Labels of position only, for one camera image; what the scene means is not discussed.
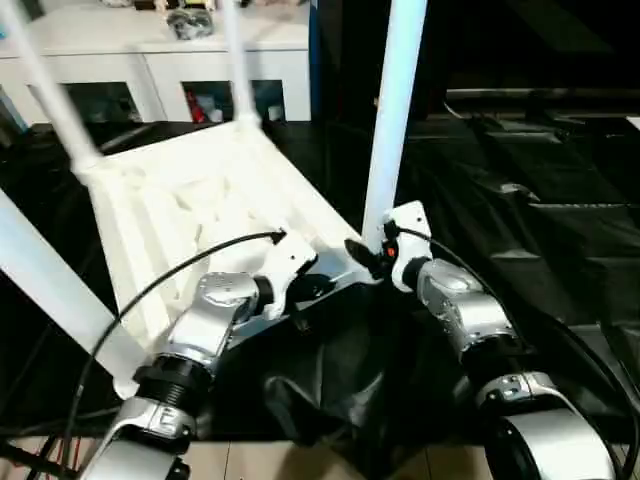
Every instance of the black table surface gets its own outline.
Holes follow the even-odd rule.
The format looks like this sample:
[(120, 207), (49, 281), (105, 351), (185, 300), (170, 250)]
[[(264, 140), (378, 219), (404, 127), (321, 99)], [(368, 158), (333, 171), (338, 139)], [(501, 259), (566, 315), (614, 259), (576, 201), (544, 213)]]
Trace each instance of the black table surface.
[[(88, 128), (111, 154), (204, 127)], [(371, 130), (288, 123), (265, 131), (358, 230)], [(626, 435), (620, 403), (538, 318), (570, 325), (618, 374), (617, 358), (636, 367), (639, 133), (624, 120), (431, 120), (409, 131), (397, 195), (398, 203), (422, 200), (434, 235), (495, 285), (558, 383), (617, 439)], [(88, 193), (51, 128), (33, 127), (0, 155), (2, 189), (115, 309)], [(86, 354), (2, 282), (0, 433), (59, 432)], [(455, 393), (463, 375), (446, 341), (419, 305), (386, 288), (355, 286), (308, 314), (310, 333), (285, 322), (231, 352), (212, 396), (207, 438), (311, 443), (334, 435), (360, 460), (363, 442), (378, 448), (473, 439), (465, 399)], [(601, 325), (617, 334), (616, 356)], [(95, 366), (81, 408), (89, 418), (78, 433), (99, 434), (118, 405), (110, 377)]]

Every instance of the wooden floor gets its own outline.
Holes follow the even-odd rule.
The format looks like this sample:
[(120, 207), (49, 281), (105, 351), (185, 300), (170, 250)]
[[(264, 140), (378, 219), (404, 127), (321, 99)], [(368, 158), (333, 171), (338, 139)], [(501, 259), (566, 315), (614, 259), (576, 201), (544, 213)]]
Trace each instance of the wooden floor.
[[(17, 444), (37, 452), (42, 442), (34, 438)], [(82, 440), (79, 457), (91, 442)], [(621, 448), (617, 451), (623, 455)], [(50, 458), (55, 460), (56, 456), (57, 449)], [(363, 480), (328, 448), (300, 448), (289, 442), (198, 443), (192, 445), (185, 460), (191, 466), (191, 480)], [(0, 480), (23, 480), (27, 474), (24, 467), (0, 464)], [(431, 447), (407, 462), (392, 479), (491, 480), (491, 473), (482, 448)]]

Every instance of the black cable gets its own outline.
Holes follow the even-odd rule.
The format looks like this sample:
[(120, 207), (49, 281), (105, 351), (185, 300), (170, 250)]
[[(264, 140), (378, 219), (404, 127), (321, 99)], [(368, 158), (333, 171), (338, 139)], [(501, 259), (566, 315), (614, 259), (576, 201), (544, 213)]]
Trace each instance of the black cable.
[[(483, 288), (487, 291), (487, 293), (493, 296), (500, 303), (500, 306), (505, 311), (505, 314), (509, 315), (508, 310), (504, 307), (502, 302), (500, 302), (500, 297), (498, 297), (498, 295), (495, 293), (493, 288), (491, 288), (489, 283), (486, 280), (484, 280), (484, 278), (482, 278), (482, 276), (477, 271), (475, 271), (467, 262), (465, 262), (458, 255), (456, 255), (449, 247), (447, 247), (446, 245), (443, 245), (437, 240), (434, 240), (430, 236), (425, 235), (424, 233), (418, 232), (416, 230), (411, 230), (409, 228), (402, 228), (397, 226), (395, 227), (395, 230), (400, 233), (406, 233), (406, 234), (421, 238), (426, 242), (431, 242), (434, 245), (436, 245), (438, 248), (446, 252), (456, 262), (458, 262), (461, 267), (465, 268), (467, 271), (469, 271), (469, 273), (471, 273), (474, 277), (476, 277), (476, 279), (482, 284)], [(631, 423), (632, 423), (632, 429), (633, 429), (632, 441), (629, 444), (629, 450), (627, 451), (624, 465), (622, 466), (621, 470), (619, 468), (619, 462), (617, 461), (617, 457), (612, 457), (611, 461), (613, 462), (614, 469), (617, 470), (616, 472), (617, 478), (620, 478), (622, 480), (628, 480), (633, 478), (636, 459), (638, 458), (638, 453), (640, 452), (640, 411), (638, 410), (633, 400), (627, 393), (620, 379), (615, 375), (615, 373), (613, 373), (611, 368), (593, 351), (593, 349), (589, 345), (587, 345), (584, 340), (582, 340), (582, 338), (576, 335), (576, 333), (573, 330), (571, 330), (569, 327), (567, 327), (565, 324), (559, 321), (556, 321), (553, 318), (550, 318), (550, 317), (548, 318), (545, 315), (541, 315), (541, 318), (543, 318), (544, 321), (547, 321), (547, 324), (552, 328), (555, 328), (556, 331), (560, 333), (565, 339), (569, 340), (569, 343), (571, 343), (574, 347), (574, 352), (580, 358), (582, 358), (583, 361), (589, 364), (589, 367), (591, 368), (592, 371), (600, 373), (602, 376), (604, 376), (605, 379), (609, 382), (609, 384), (613, 388), (613, 390), (620, 396), (620, 398), (622, 398), (625, 404), (625, 407), (628, 410), (629, 416), (631, 417)], [(621, 364), (623, 373), (628, 376), (627, 380), (629, 380), (629, 383), (634, 388), (634, 393), (637, 393), (638, 390), (635, 387), (635, 384), (633, 382), (633, 379), (631, 378), (630, 373), (628, 372), (628, 370), (626, 370), (626, 366), (622, 364), (622, 362), (620, 362), (620, 360), (617, 359), (617, 357), (616, 357), (616, 360), (618, 361), (619, 364)], [(610, 455), (611, 455), (612, 449), (610, 448), (610, 446), (608, 446), (607, 442), (604, 440), (604, 437), (602, 437), (602, 439), (603, 439), (603, 442), (605, 442), (605, 446), (607, 446), (607, 450), (610, 452)]]
[[(38, 456), (44, 460), (48, 460), (49, 455), (51, 454), (51, 451), (53, 450), (53, 447), (55, 446), (57, 440), (58, 440), (58, 437), (56, 437), (55, 435), (50, 435), (47, 438), (47, 440), (44, 442), (44, 445), (42, 445), (42, 448), (40, 449)], [(41, 473), (40, 471), (36, 470), (35, 468), (32, 468), (31, 471), (29, 472), (29, 475), (25, 477), (25, 480), (37, 480), (38, 475), (40, 475), (40, 473)]]
[(158, 285), (175, 275), (176, 273), (184, 270), (185, 268), (193, 265), (194, 263), (199, 262), (203, 258), (206, 258), (214, 253), (217, 253), (225, 248), (232, 247), (239, 243), (248, 242), (250, 240), (257, 240), (260, 238), (270, 238), (274, 243), (280, 241), (280, 239), (285, 235), (284, 232), (263, 232), (263, 233), (254, 233), (251, 235), (244, 235), (242, 237), (234, 238), (233, 240), (229, 240), (218, 245), (215, 245), (211, 248), (200, 252), (197, 255), (194, 255), (188, 260), (185, 260), (181, 264), (173, 267), (168, 272), (156, 278), (153, 282), (147, 285), (140, 293), (138, 293), (131, 301), (118, 313), (111, 324), (105, 329), (102, 336), (98, 339), (96, 344), (94, 345), (91, 354), (89, 355), (89, 359), (84, 364), (82, 372), (80, 373), (80, 378), (78, 379), (78, 386), (76, 388), (76, 393), (73, 397), (73, 401), (71, 403), (71, 409), (69, 411), (69, 418), (67, 419), (67, 426), (65, 428), (64, 437), (62, 440), (62, 470), (61, 470), (61, 478), (66, 478), (65, 473), (67, 471), (67, 465), (69, 463), (69, 456), (71, 453), (71, 439), (73, 434), (73, 426), (75, 423), (75, 418), (78, 414), (78, 408), (80, 406), (80, 400), (82, 399), (82, 394), (84, 392), (84, 386), (89, 377), (89, 373), (91, 371), (91, 366), (93, 361), (95, 360), (98, 352), (109, 338), (109, 335), (115, 330), (115, 328), (120, 324), (122, 318), (127, 315), (133, 307), (135, 307), (140, 301), (147, 296), (153, 289), (155, 289)]
[(42, 346), (44, 345), (45, 340), (49, 337), (49, 334), (51, 333), (51, 331), (52, 331), (51, 323), (48, 323), (44, 327), (44, 330), (40, 334), (40, 337), (38, 337), (38, 340), (36, 340), (35, 344), (31, 348), (31, 352), (29, 353), (29, 356), (25, 360), (22, 366), (22, 369), (18, 373), (16, 379), (11, 383), (11, 386), (9, 387), (6, 395), (2, 398), (2, 402), (0, 403), (0, 418), (2, 418), (2, 416), (5, 414), (7, 407), (9, 407), (9, 404), (11, 403), (11, 399), (13, 398), (15, 393), (18, 391), (18, 387), (24, 380), (24, 377), (26, 377), (27, 373), (29, 373), (29, 370), (31, 369), (33, 362), (35, 361), (38, 354), (40, 353), (40, 350), (42, 350)]
[[(30, 467), (32, 470), (49, 473), (58, 478), (62, 478), (62, 467), (60, 465), (11, 445), (10, 443), (0, 442), (0, 457), (6, 458), (13, 463)], [(75, 470), (68, 471), (67, 478), (74, 479), (77, 476), (78, 472)]]
[[(81, 413), (76, 416), (76, 420), (94, 420), (102, 417), (113, 417), (119, 410), (120, 407), (111, 407), (93, 412)], [(67, 418), (68, 417), (47, 420), (27, 427), (0, 428), (0, 438), (40, 437), (50, 435), (57, 427), (65, 427), (67, 424)]]

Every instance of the black tarp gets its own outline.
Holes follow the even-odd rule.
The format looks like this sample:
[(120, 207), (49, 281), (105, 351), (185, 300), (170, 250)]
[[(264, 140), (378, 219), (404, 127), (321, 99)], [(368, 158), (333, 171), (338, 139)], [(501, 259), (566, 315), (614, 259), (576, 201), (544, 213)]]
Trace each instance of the black tarp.
[[(132, 128), (100, 126), (91, 132), (104, 144)], [(194, 128), (150, 125), (116, 149)], [(370, 133), (308, 124), (272, 126), (268, 133), (358, 229)], [(618, 399), (542, 320), (572, 326), (618, 371), (601, 334), (605, 328), (617, 356), (637, 363), (638, 147), (640, 132), (623, 120), (432, 120), (409, 132), (397, 196), (398, 203), (423, 201), (434, 236), (494, 285), (535, 343), (542, 366), (616, 441), (627, 434)], [(87, 193), (69, 173), (51, 132), (31, 131), (4, 155), (0, 183), (113, 306)], [(6, 384), (49, 322), (4, 283), (7, 330), (0, 337), (0, 378)], [(298, 328), (303, 323), (310, 328)], [(0, 420), (3, 428), (67, 411), (84, 354), (57, 327), (50, 328), (42, 353)], [(97, 367), (83, 410), (116, 405), (109, 391), (109, 378)], [(425, 443), (476, 439), (469, 392), (437, 324), (387, 285), (353, 286), (298, 321), (231, 351), (217, 379), (212, 411), (209, 438), (301, 443), (324, 438), (369, 475), (393, 469)], [(92, 425), (82, 428), (99, 431), (100, 424)]]

